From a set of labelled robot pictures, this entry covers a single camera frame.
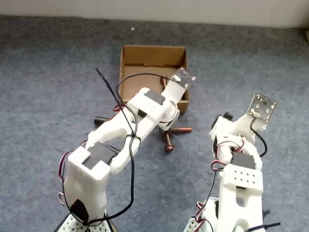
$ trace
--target gray carpet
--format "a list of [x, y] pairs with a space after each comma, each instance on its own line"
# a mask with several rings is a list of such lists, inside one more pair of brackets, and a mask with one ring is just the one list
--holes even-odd
[[[217, 114], [242, 116], [255, 92], [279, 102], [267, 130], [263, 207], [269, 232], [309, 226], [309, 47], [295, 29], [124, 22], [79, 18], [0, 17], [0, 231], [53, 231], [67, 210], [57, 200], [62, 153], [111, 116], [123, 44], [185, 45], [197, 77], [165, 155], [158, 130], [135, 156], [135, 201], [114, 220], [121, 232], [182, 232], [212, 181], [208, 133]], [[129, 202], [130, 165], [108, 185], [110, 214]], [[218, 183], [213, 196], [218, 196]]]

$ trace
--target wall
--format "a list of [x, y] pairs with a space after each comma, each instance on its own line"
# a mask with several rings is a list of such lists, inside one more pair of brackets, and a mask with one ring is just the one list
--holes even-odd
[[309, 0], [0, 0], [0, 14], [309, 27]]

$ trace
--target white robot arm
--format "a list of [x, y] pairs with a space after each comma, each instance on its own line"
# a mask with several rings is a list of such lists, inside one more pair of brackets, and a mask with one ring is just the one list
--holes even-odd
[[218, 163], [221, 167], [211, 167], [220, 171], [220, 196], [197, 203], [199, 211], [189, 220], [184, 232], [265, 231], [262, 155], [258, 154], [254, 142], [255, 136], [259, 136], [256, 131], [266, 129], [276, 105], [262, 94], [255, 94], [247, 114], [237, 121], [233, 122], [229, 113], [216, 118], [210, 131], [215, 157], [212, 165]]
[[[179, 116], [177, 102], [193, 81], [195, 77], [180, 68], [162, 94], [142, 88], [127, 103], [137, 115], [138, 122], [124, 108], [123, 112], [89, 134], [85, 148], [80, 146], [69, 155], [63, 185], [66, 203], [74, 218], [89, 222], [104, 216], [109, 175], [122, 171], [130, 161], [130, 153], [136, 154], [140, 144], [156, 126], [168, 130], [174, 124]], [[134, 136], [131, 128], [136, 130]], [[103, 145], [117, 137], [125, 139], [125, 145], [118, 154]]]

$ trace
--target black wire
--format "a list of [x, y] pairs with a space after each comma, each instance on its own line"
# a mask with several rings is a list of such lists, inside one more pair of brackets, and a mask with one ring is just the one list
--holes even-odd
[[267, 230], [268, 228], [275, 227], [275, 226], [280, 226], [280, 225], [281, 225], [280, 222], [276, 222], [276, 223], [269, 224], [269, 225], [260, 225], [260, 226], [255, 226], [255, 227], [249, 228], [245, 232], [252, 232], [252, 231], [255, 231], [255, 230], [258, 230], [258, 229], [265, 229], [265, 230]]
[[106, 222], [107, 222], [108, 226], [110, 227], [110, 231], [111, 231], [111, 232], [114, 232], [114, 229], [112, 228], [111, 222], [110, 222], [109, 220], [106, 220]]
[[[218, 169], [214, 172], [213, 181], [212, 181], [212, 184], [211, 184], [211, 188], [209, 189], [209, 192], [208, 192], [206, 201], [205, 201], [204, 205], [200, 208], [199, 213], [202, 212], [202, 211], [204, 210], [204, 208], [206, 207], [206, 204], [207, 204], [207, 202], [208, 202], [208, 199], [209, 199], [209, 197], [210, 197], [210, 195], [211, 195], [212, 188], [213, 188], [213, 186], [214, 186], [214, 182], [215, 182], [215, 180], [216, 180], [216, 174], [217, 174], [217, 172], [220, 172], [220, 171], [222, 171], [222, 170], [223, 170], [223, 168], [218, 168]], [[197, 220], [198, 223], [200, 223], [200, 222], [202, 222], [202, 221], [207, 221], [208, 224], [211, 226], [211, 231], [214, 232], [213, 227], [212, 227], [212, 224], [211, 224], [210, 221], [205, 220], [205, 219]]]
[[169, 79], [169, 78], [166, 77], [166, 76], [163, 76], [163, 75], [160, 75], [160, 74], [156, 74], [156, 73], [151, 73], [151, 72], [144, 72], [144, 73], [141, 72], [141, 73], [136, 73], [136, 74], [127, 76], [127, 77], [125, 77], [124, 79], [122, 79], [122, 80], [118, 83], [118, 85], [117, 85], [117, 87], [116, 87], [116, 89], [115, 89], [115, 92], [116, 92], [116, 94], [117, 94], [119, 100], [121, 101], [122, 105], [125, 105], [125, 103], [124, 103], [124, 101], [122, 100], [122, 98], [121, 98], [121, 96], [120, 96], [120, 94], [119, 94], [119, 87], [120, 87], [120, 85], [121, 85], [125, 80], [127, 80], [127, 79], [129, 79], [129, 78], [132, 78], [132, 77], [134, 77], [134, 76], [142, 76], [142, 75], [158, 76], [158, 77], [161, 77], [161, 78], [166, 79], [166, 80], [169, 80], [169, 81], [174, 81], [174, 80], [172, 80], [172, 79]]
[[103, 218], [98, 218], [98, 219], [94, 219], [91, 220], [90, 222], [88, 222], [88, 224], [92, 224], [94, 222], [102, 222], [104, 220], [111, 220], [113, 218], [116, 218], [120, 215], [122, 215], [123, 213], [125, 213], [133, 204], [134, 202], [134, 173], [135, 173], [135, 168], [134, 168], [134, 158], [133, 158], [133, 152], [132, 152], [132, 143], [133, 143], [134, 139], [131, 138], [130, 144], [129, 144], [129, 153], [130, 153], [130, 158], [131, 158], [131, 200], [130, 203], [121, 211], [119, 211], [118, 213], [108, 216], [108, 217], [103, 217]]
[[253, 117], [253, 120], [252, 120], [252, 122], [250, 123], [250, 129], [253, 131], [253, 133], [254, 133], [254, 134], [262, 141], [262, 143], [264, 144], [265, 150], [264, 150], [264, 152], [260, 155], [260, 157], [263, 157], [263, 156], [267, 153], [268, 147], [267, 147], [267, 144], [266, 144], [265, 140], [263, 139], [263, 137], [262, 137], [257, 131], [255, 131], [255, 130], [252, 128], [252, 125], [253, 125], [253, 123], [255, 122], [255, 120], [256, 120], [256, 117]]
[[208, 202], [208, 199], [209, 199], [209, 197], [210, 197], [210, 195], [211, 195], [212, 188], [213, 188], [213, 186], [214, 186], [214, 182], [215, 182], [215, 180], [216, 180], [216, 174], [217, 174], [217, 172], [222, 171], [222, 170], [223, 170], [223, 168], [218, 168], [216, 171], [214, 171], [213, 181], [212, 181], [212, 184], [211, 184], [211, 188], [209, 189], [209, 192], [208, 192], [206, 201], [205, 201], [203, 207], [200, 208], [199, 212], [202, 212], [202, 211], [203, 211], [203, 209], [204, 209], [205, 206], [206, 206], [206, 203]]
[[210, 221], [208, 221], [208, 220], [205, 220], [205, 221], [207, 221], [207, 222], [208, 222], [208, 224], [211, 226], [211, 231], [213, 232], [213, 227], [212, 227], [211, 222], [210, 222]]
[[100, 75], [100, 77], [101, 77], [101, 78], [103, 79], [103, 81], [105, 82], [107, 88], [109, 89], [109, 91], [111, 92], [111, 94], [112, 94], [112, 96], [114, 97], [115, 101], [117, 102], [117, 104], [118, 104], [118, 106], [119, 106], [119, 109], [120, 109], [121, 112], [123, 113], [123, 115], [124, 115], [124, 117], [125, 117], [125, 119], [126, 119], [126, 122], [127, 122], [128, 125], [130, 126], [130, 129], [131, 129], [132, 133], [134, 133], [135, 131], [132, 129], [131, 124], [129, 123], [129, 120], [128, 120], [128, 118], [126, 117], [126, 115], [125, 115], [125, 113], [124, 113], [124, 110], [123, 110], [123, 108], [121, 107], [121, 104], [120, 104], [119, 100], [117, 99], [117, 97], [116, 97], [114, 91], [112, 90], [112, 87], [111, 87], [110, 83], [106, 80], [106, 78], [105, 78], [104, 75], [99, 71], [98, 68], [95, 68], [95, 70], [98, 72], [98, 74]]

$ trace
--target cardboard box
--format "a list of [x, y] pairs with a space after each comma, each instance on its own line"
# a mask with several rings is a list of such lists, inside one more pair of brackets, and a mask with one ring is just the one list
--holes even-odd
[[[120, 58], [120, 80], [136, 73], [157, 73], [170, 78], [180, 67], [187, 69], [185, 47], [125, 45]], [[127, 103], [139, 90], [148, 87], [162, 93], [160, 77], [135, 76], [125, 80], [119, 87], [120, 96]], [[184, 113], [189, 104], [188, 90], [178, 102], [178, 109]]]

